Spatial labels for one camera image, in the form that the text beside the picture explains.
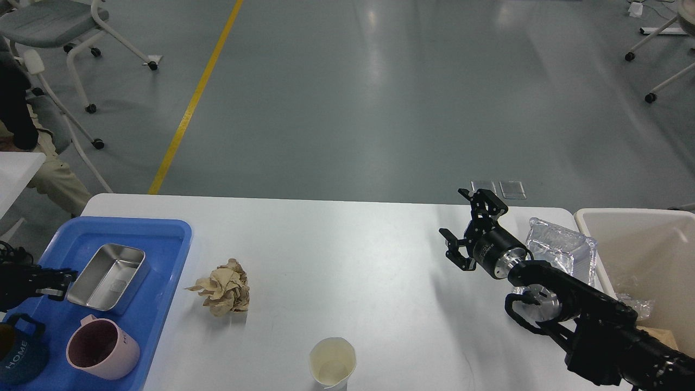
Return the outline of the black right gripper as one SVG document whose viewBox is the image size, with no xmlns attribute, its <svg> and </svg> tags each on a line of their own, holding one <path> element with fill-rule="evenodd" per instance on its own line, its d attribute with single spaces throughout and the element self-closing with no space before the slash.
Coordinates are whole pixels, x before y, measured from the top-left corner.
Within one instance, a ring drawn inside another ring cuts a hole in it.
<svg viewBox="0 0 695 391">
<path fill-rule="evenodd" d="M 457 238 L 447 228 L 439 229 L 447 247 L 447 259 L 464 272 L 480 265 L 496 280 L 507 278 L 515 265 L 532 260 L 530 250 L 498 221 L 509 211 L 506 203 L 487 189 L 472 192 L 459 188 L 458 193 L 471 205 L 471 221 L 463 238 Z"/>
</svg>

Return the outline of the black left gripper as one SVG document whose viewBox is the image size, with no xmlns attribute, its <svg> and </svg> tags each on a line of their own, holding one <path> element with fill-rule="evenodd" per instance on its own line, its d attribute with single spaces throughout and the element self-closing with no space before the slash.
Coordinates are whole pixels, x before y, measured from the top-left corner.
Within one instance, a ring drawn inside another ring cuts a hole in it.
<svg viewBox="0 0 695 391">
<path fill-rule="evenodd" d="M 37 284 L 70 284 L 77 270 L 41 268 L 38 265 L 1 265 L 1 311 L 7 312 L 25 300 L 46 295 L 49 300 L 65 299 L 66 287 L 39 288 Z"/>
</svg>

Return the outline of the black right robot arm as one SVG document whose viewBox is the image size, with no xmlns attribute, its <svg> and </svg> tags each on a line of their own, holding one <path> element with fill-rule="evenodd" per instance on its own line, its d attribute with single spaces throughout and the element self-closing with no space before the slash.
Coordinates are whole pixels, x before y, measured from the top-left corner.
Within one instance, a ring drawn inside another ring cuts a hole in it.
<svg viewBox="0 0 695 391">
<path fill-rule="evenodd" d="M 634 390 L 693 389 L 693 358 L 638 329 L 632 307 L 535 259 L 499 224 L 509 209 L 493 191 L 458 192 L 471 205 L 471 221 L 462 238 L 439 229 L 445 256 L 461 270 L 480 266 L 490 277 L 523 288 L 522 294 L 506 295 L 506 314 L 558 344 L 570 372 L 598 386 L 627 381 Z"/>
</svg>

